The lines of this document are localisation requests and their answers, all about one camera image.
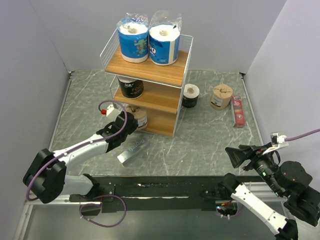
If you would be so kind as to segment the brown paper roll front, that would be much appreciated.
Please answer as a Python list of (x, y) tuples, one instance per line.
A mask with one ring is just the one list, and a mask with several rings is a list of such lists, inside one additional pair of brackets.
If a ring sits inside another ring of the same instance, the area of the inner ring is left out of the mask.
[(147, 110), (141, 106), (128, 104), (125, 107), (128, 113), (131, 113), (134, 118), (137, 120), (138, 127), (137, 131), (143, 130), (148, 125), (148, 117), (147, 117)]

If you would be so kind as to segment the brown paper roll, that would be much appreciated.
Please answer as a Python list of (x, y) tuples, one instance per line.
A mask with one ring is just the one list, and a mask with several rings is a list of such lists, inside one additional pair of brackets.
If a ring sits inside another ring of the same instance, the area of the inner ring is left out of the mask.
[(128, 113), (131, 113), (134, 118), (137, 120), (138, 127), (137, 131), (143, 130), (148, 125), (148, 117), (147, 117), (147, 110), (141, 106), (128, 104), (125, 107)]
[(225, 109), (230, 103), (233, 89), (226, 84), (219, 84), (213, 88), (210, 105), (216, 110)]

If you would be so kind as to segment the blue paper towel roll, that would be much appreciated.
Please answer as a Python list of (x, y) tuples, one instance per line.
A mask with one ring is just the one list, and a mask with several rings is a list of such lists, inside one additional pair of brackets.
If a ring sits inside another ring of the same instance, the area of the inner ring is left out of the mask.
[(156, 65), (172, 65), (178, 59), (182, 15), (158, 10), (149, 24), (149, 57)]
[(116, 25), (122, 58), (142, 63), (149, 56), (149, 20), (144, 14), (127, 13)]

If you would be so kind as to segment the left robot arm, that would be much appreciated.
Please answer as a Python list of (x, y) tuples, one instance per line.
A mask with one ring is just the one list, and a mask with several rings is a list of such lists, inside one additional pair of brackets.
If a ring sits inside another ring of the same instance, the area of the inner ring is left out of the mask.
[(121, 112), (90, 138), (65, 149), (37, 153), (22, 182), (27, 187), (26, 200), (47, 204), (60, 195), (82, 195), (94, 201), (99, 195), (99, 183), (89, 174), (68, 175), (68, 171), (93, 157), (119, 147), (138, 128), (131, 113)]

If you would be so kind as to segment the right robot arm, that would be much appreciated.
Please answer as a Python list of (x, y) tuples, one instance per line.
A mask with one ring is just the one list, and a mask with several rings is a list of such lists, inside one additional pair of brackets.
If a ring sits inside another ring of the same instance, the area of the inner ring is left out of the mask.
[(218, 184), (223, 199), (233, 199), (261, 220), (277, 240), (318, 240), (320, 238), (320, 193), (310, 186), (312, 176), (297, 161), (275, 162), (279, 152), (266, 144), (226, 147), (234, 168), (244, 161), (244, 171), (255, 170), (272, 192), (283, 199), (286, 217), (269, 207), (238, 177), (227, 173)]

